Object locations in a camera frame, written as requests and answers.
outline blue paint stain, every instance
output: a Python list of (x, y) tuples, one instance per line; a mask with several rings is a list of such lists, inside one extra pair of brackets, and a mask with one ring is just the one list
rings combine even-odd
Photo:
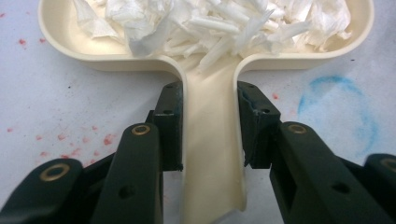
[[(353, 111), (356, 111), (356, 115), (361, 120), (361, 124), (357, 123), (353, 132), (357, 138), (357, 141), (364, 141), (365, 146), (356, 154), (357, 157), (362, 156), (370, 152), (375, 144), (375, 141), (378, 137), (378, 127), (373, 118), (373, 115), (369, 112), (367, 108), (366, 99), (362, 91), (355, 85), (355, 83), (346, 77), (339, 76), (330, 76), (330, 77), (319, 77), (313, 80), (309, 84), (309, 88), (304, 92), (298, 107), (298, 115), (304, 115), (304, 113), (313, 108), (314, 106), (321, 106), (323, 104), (323, 99), (329, 95), (331, 91), (341, 91), (341, 93), (345, 96), (353, 99), (353, 104), (357, 106), (357, 108)], [(332, 102), (332, 99), (327, 99), (327, 104)], [(322, 119), (324, 119), (324, 123), (326, 120), (326, 115), (320, 115)]]

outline scoop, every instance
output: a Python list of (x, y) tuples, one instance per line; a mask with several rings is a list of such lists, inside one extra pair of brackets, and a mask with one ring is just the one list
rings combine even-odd
[[(88, 38), (78, 27), (70, 0), (41, 0), (39, 23), (47, 40), (60, 52), (101, 71), (166, 71), (183, 81), (183, 223), (210, 223), (228, 212), (244, 210), (242, 143), (236, 81), (248, 70), (307, 69), (356, 48), (374, 21), (372, 0), (347, 0), (352, 37), (338, 40), (325, 53), (258, 53), (223, 57), (205, 72), (197, 68), (202, 55), (188, 59), (167, 56), (134, 58), (110, 38)], [(94, 9), (98, 15), (104, 9)]]

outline red spot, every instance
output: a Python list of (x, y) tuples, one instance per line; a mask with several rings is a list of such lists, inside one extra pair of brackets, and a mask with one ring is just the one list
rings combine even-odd
[(106, 146), (112, 144), (112, 143), (113, 143), (114, 137), (115, 137), (115, 135), (113, 135), (113, 134), (108, 134), (108, 135), (106, 135), (105, 139), (103, 140), (103, 143), (104, 143)]
[(26, 40), (20, 39), (20, 45), (25, 46), (26, 45)]
[(277, 100), (277, 99), (279, 99), (279, 96), (276, 93), (273, 93), (273, 98), (274, 98), (274, 100)]
[(66, 138), (66, 135), (64, 135), (64, 133), (58, 134), (58, 139), (59, 141), (62, 141)]
[(82, 142), (83, 143), (89, 143), (91, 140), (88, 137), (83, 137)]
[(72, 151), (72, 156), (79, 156), (80, 155), (80, 152), (81, 152), (81, 148), (76, 148), (76, 149), (74, 149), (73, 151)]
[(46, 156), (48, 156), (48, 155), (49, 155), (48, 152), (41, 152), (41, 153), (40, 153), (40, 156), (41, 156), (41, 157), (46, 157)]

